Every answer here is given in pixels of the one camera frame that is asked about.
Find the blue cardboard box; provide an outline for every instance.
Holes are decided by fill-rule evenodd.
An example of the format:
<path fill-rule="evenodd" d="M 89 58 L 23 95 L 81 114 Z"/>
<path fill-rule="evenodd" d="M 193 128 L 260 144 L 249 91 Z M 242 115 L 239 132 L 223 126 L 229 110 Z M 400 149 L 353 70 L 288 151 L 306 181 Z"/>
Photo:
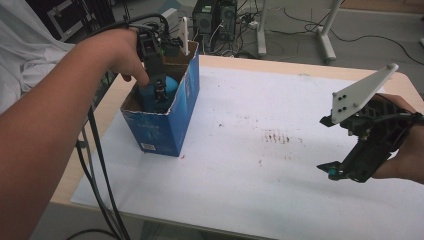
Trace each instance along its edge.
<path fill-rule="evenodd" d="M 189 42 L 190 54 L 164 57 L 165 70 L 179 82 L 174 102 L 166 113 L 143 112 L 135 85 L 121 106 L 121 112 L 141 150 L 179 156 L 199 94 L 198 44 Z"/>

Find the hand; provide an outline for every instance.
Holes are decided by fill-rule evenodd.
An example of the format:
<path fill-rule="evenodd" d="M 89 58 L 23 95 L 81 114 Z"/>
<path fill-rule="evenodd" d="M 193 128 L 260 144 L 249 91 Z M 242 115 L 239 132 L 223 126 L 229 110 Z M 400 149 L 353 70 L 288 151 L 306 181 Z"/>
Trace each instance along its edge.
<path fill-rule="evenodd" d="M 114 52 L 110 70 L 121 73 L 125 81 L 133 76 L 140 87 L 149 83 L 149 77 L 137 55 L 137 36 L 134 29 L 113 29 L 91 37 L 89 40 L 102 42 L 106 51 Z"/>
<path fill-rule="evenodd" d="M 417 112 L 402 97 L 384 94 L 397 106 L 412 113 Z M 424 184 L 424 125 L 416 124 L 399 147 L 397 155 L 384 162 L 374 178 L 402 178 Z"/>

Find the white paper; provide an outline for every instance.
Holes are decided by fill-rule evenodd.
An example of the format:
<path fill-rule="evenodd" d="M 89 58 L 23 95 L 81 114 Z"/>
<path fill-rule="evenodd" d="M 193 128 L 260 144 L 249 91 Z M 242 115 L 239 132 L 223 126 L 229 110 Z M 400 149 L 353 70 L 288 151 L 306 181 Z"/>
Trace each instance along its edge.
<path fill-rule="evenodd" d="M 316 167 L 343 161 L 356 143 L 345 129 L 319 123 L 330 114 L 331 93 L 351 81 L 200 70 L 180 157 L 141 152 L 119 111 L 104 134 L 121 211 L 274 239 L 422 239 L 421 185 L 334 182 Z M 85 178 L 72 202 L 97 206 Z"/>

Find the equipment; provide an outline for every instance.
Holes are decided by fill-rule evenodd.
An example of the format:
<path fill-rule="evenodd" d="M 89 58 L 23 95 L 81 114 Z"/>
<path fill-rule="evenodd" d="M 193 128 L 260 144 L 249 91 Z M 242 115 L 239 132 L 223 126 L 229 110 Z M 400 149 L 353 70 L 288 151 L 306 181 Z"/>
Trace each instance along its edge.
<path fill-rule="evenodd" d="M 219 40 L 234 41 L 236 34 L 237 1 L 224 0 L 219 3 L 221 29 Z"/>
<path fill-rule="evenodd" d="M 399 108 L 384 96 L 374 94 L 397 70 L 396 64 L 333 93 L 331 115 L 321 123 L 327 127 L 340 123 L 348 135 L 358 137 L 358 143 L 342 163 L 331 162 L 317 167 L 328 173 L 331 180 L 350 178 L 366 182 L 402 145 L 409 129 L 424 122 L 421 113 Z"/>
<path fill-rule="evenodd" d="M 141 105 L 143 111 L 165 113 L 168 111 L 178 88 L 178 83 L 171 77 L 166 76 L 162 55 L 177 56 L 180 48 L 188 55 L 187 50 L 187 18 L 181 21 L 178 38 L 171 38 L 169 33 L 153 34 L 144 27 L 139 28 L 137 54 L 144 62 L 149 86 L 140 89 Z"/>
<path fill-rule="evenodd" d="M 219 35 L 219 0 L 198 0 L 194 6 L 193 29 L 195 41 L 208 52 L 213 51 Z"/>

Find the metal stand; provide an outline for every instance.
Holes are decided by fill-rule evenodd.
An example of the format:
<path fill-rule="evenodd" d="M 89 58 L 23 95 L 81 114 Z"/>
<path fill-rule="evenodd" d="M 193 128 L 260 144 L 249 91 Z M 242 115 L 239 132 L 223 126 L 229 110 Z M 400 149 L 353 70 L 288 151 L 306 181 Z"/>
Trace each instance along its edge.
<path fill-rule="evenodd" d="M 259 21 L 257 39 L 258 39 L 258 54 L 263 57 L 266 55 L 266 42 L 265 42 L 265 18 L 267 14 L 267 1 L 264 0 L 262 4 L 261 20 Z"/>
<path fill-rule="evenodd" d="M 318 27 L 318 38 L 325 51 L 325 61 L 334 61 L 336 60 L 336 54 L 334 53 L 333 47 L 331 46 L 330 39 L 328 38 L 328 32 L 330 31 L 331 25 L 336 17 L 336 14 L 339 10 L 342 0 L 333 0 L 331 5 L 330 15 L 327 18 L 327 21 L 324 27 Z M 258 40 L 258 54 L 259 56 L 266 55 L 266 43 L 265 43 L 265 18 L 267 15 L 267 1 L 264 0 L 262 4 L 262 15 L 259 22 L 259 27 L 257 31 L 257 40 Z"/>

